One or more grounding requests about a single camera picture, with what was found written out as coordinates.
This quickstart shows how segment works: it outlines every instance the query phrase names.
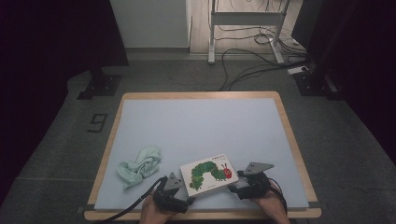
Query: white wall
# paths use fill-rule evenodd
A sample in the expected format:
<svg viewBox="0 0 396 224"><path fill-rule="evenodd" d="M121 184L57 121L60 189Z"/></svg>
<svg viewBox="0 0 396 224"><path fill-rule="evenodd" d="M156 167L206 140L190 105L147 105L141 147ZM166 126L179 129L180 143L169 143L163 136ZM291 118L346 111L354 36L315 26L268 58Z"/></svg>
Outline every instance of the white wall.
<svg viewBox="0 0 396 224"><path fill-rule="evenodd" d="M190 0L110 0L125 48L190 46Z"/></svg>

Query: power strip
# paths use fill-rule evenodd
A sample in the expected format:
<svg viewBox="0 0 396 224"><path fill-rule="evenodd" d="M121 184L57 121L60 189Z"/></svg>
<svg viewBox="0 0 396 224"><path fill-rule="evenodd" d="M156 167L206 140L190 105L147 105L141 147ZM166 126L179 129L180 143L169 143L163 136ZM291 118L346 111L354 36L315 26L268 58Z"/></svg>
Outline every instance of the power strip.
<svg viewBox="0 0 396 224"><path fill-rule="evenodd" d="M306 72L306 71L308 71L308 68L305 66L291 68L291 69L288 69L288 75L294 75L294 74L302 73L302 72Z"/></svg>

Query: metal frame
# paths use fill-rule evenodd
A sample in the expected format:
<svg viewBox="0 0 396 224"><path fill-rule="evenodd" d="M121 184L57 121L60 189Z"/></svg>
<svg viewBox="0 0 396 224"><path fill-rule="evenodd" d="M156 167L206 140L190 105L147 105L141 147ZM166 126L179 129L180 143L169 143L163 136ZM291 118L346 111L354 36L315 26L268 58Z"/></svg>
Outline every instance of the metal frame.
<svg viewBox="0 0 396 224"><path fill-rule="evenodd" d="M271 49L275 54L276 61L284 64L277 42L286 18L286 12L289 7L290 0L283 5L281 12L217 12L216 0L212 0L212 11L210 17L210 39L208 62L215 63L215 26L216 25L274 25L276 32L274 38L270 38Z"/></svg>

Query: book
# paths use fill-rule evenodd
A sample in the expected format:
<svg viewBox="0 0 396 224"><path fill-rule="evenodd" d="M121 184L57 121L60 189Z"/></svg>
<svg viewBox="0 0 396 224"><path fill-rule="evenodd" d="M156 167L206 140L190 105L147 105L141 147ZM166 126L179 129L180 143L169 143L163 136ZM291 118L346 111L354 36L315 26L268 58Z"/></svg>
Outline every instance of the book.
<svg viewBox="0 0 396 224"><path fill-rule="evenodd" d="M189 197L238 181L238 175L225 154L220 154L180 167Z"/></svg>

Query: gray carpet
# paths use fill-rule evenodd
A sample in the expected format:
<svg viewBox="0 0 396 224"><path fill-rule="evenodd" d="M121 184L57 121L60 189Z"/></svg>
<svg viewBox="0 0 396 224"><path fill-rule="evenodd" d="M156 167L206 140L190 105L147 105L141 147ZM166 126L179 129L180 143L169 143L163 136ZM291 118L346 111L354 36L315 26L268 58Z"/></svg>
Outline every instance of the gray carpet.
<svg viewBox="0 0 396 224"><path fill-rule="evenodd" d="M230 60L226 65L235 77L259 63ZM205 60L133 60L130 67L104 71L122 75L116 95L79 101L90 75L69 81L62 109L0 209L0 223L90 223L83 208L121 96L137 91L216 91L224 80L220 61L209 65ZM396 167L346 102L301 96L286 70L247 79L232 91L278 91L282 98L322 208L320 218L295 222L396 223ZM88 132L100 129L100 124L91 124L94 114L107 114L99 133Z"/></svg>

